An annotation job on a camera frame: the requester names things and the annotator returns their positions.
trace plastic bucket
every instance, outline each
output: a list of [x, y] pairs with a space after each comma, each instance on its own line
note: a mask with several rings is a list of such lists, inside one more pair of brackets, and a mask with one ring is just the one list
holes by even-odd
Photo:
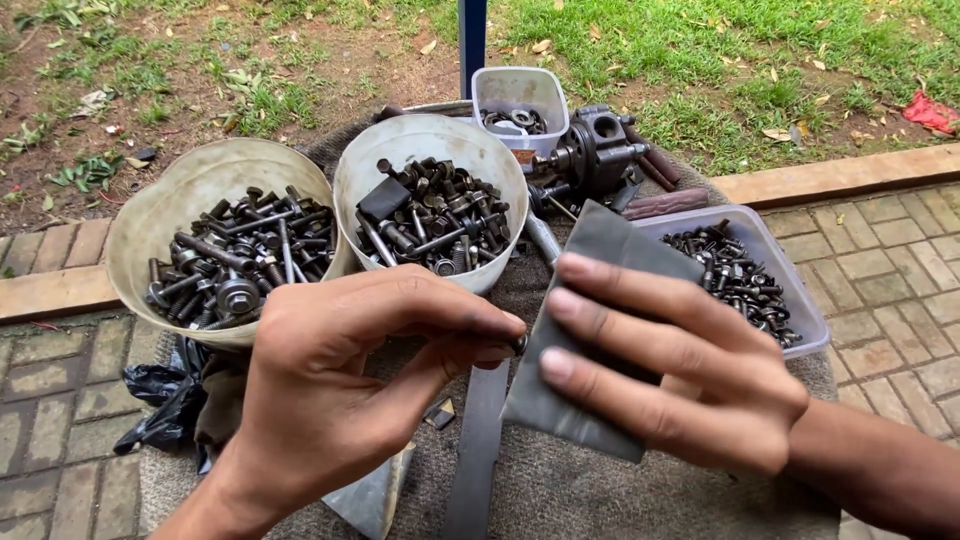
[[783, 350], [784, 358], [796, 358], [825, 349], [830, 341], [830, 332], [823, 313], [813, 301], [797, 274], [790, 259], [770, 234], [759, 214], [740, 205], [724, 205], [706, 209], [690, 210], [660, 217], [651, 217], [633, 222], [651, 238], [659, 240], [664, 234], [684, 233], [697, 227], [716, 225], [729, 219], [727, 229], [734, 238], [743, 241], [750, 257], [762, 261], [767, 274], [783, 286], [783, 303], [790, 310], [788, 326], [804, 337], [796, 346]]
[[[150, 279], [147, 260], [170, 260], [170, 241], [177, 231], [221, 199], [246, 196], [248, 186], [283, 194], [294, 185], [304, 197], [332, 207], [333, 196], [324, 173], [296, 150], [269, 140], [231, 138], [206, 144], [174, 161], [156, 184], [133, 196], [117, 214], [107, 239], [107, 274], [120, 300], [137, 316], [217, 349], [253, 346], [257, 323], [218, 331], [194, 331], [170, 324], [144, 301]], [[343, 246], [343, 238], [338, 236]], [[344, 247], [323, 281], [359, 268]]]
[[479, 270], [449, 277], [470, 292], [486, 294], [503, 273], [520, 238], [527, 213], [527, 183], [510, 150], [495, 136], [467, 122], [438, 114], [408, 114], [380, 122], [356, 137], [340, 157], [333, 182], [333, 207], [341, 237], [347, 240], [364, 268], [383, 268], [358, 247], [359, 223], [354, 215], [357, 203], [387, 178], [377, 172], [377, 160], [386, 158], [399, 169], [411, 160], [431, 156], [452, 160], [474, 178], [495, 185], [500, 189], [501, 200], [510, 203], [507, 211], [510, 244]]
[[533, 158], [548, 157], [570, 128], [564, 89], [557, 76], [539, 67], [484, 67], [473, 73], [473, 121], [483, 127], [480, 110], [534, 109], [546, 121], [543, 135], [495, 135], [510, 148], [524, 171]]

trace hand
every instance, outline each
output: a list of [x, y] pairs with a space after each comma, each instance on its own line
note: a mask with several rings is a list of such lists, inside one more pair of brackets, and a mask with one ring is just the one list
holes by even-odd
[[[211, 475], [269, 528], [403, 450], [448, 382], [513, 356], [506, 342], [524, 332], [514, 315], [412, 264], [284, 285], [264, 306], [243, 421]], [[362, 376], [387, 335], [410, 334], [433, 340], [390, 382]]]
[[556, 288], [547, 307], [568, 331], [625, 360], [701, 386], [704, 394], [697, 403], [560, 349], [548, 349], [540, 358], [549, 384], [645, 439], [650, 448], [695, 465], [770, 476], [786, 465], [789, 433], [809, 396], [786, 371], [771, 336], [692, 282], [574, 254], [562, 255], [556, 271], [591, 298], [672, 323], [633, 317]]

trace blue pole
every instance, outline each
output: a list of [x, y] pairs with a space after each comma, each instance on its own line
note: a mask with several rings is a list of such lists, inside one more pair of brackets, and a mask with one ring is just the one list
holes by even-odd
[[457, 0], [460, 23], [460, 98], [471, 99], [470, 79], [484, 65], [487, 48], [487, 0]]

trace sandpaper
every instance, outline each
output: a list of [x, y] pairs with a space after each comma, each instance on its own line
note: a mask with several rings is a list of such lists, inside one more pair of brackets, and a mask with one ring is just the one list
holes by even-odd
[[[626, 219], [593, 201], [584, 204], [564, 251], [692, 282], [699, 281], [704, 273], [700, 263], [649, 238]], [[555, 274], [547, 294], [558, 285], [568, 286]], [[632, 314], [650, 318], [641, 313]], [[543, 381], [540, 353], [549, 346], [585, 356], [634, 379], [660, 384], [660, 374], [574, 338], [550, 316], [543, 304], [507, 394], [503, 421], [552, 433], [578, 445], [639, 463], [645, 450], [642, 441], [581, 409]]]

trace translucent plastic box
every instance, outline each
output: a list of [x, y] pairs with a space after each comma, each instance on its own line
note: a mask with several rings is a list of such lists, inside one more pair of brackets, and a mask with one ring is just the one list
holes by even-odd
[[546, 121], [544, 135], [495, 135], [514, 153], [523, 172], [534, 156], [549, 157], [570, 127], [564, 90], [557, 76], [538, 67], [484, 67], [473, 73], [473, 121], [483, 127], [480, 110], [536, 110]]
[[767, 274], [776, 278], [777, 284], [783, 287], [781, 297], [790, 311], [788, 326], [804, 337], [796, 346], [785, 349], [783, 356], [787, 359], [796, 358], [824, 350], [830, 341], [830, 333], [823, 313], [806, 291], [793, 263], [783, 253], [759, 214], [752, 209], [724, 205], [641, 219], [634, 224], [650, 237], [660, 239], [664, 234], [684, 233], [697, 227], [716, 225], [723, 219], [730, 220], [728, 230], [734, 238], [743, 241], [750, 257], [764, 263]]

